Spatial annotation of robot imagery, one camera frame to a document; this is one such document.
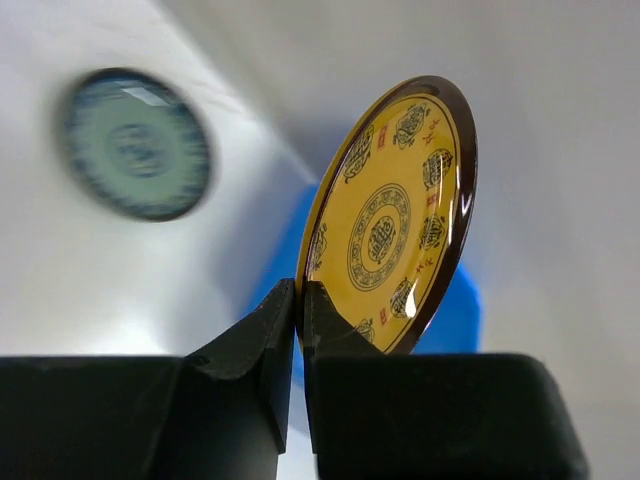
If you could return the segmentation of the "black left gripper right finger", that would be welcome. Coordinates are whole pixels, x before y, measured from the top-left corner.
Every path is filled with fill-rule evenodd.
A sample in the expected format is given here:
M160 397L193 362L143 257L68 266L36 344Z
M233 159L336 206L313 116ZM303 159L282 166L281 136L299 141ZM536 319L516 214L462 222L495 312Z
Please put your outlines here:
M305 396L322 479L586 479L555 379L522 354L386 355L304 294Z

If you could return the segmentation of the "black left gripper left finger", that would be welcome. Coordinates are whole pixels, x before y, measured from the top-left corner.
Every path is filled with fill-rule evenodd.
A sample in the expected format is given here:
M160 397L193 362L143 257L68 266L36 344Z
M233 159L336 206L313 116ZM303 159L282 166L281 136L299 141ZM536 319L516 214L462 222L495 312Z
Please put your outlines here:
M294 283L191 354L1 361L5 479L272 479L285 451Z

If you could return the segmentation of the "yellow patterned plate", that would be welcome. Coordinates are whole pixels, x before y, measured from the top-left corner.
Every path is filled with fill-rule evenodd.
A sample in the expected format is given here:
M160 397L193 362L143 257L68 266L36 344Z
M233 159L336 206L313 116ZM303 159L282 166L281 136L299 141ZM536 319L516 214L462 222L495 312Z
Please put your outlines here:
M458 266L477 169L473 115L454 83L426 75L391 88L322 179L301 242L298 294L322 284L378 351L411 351Z

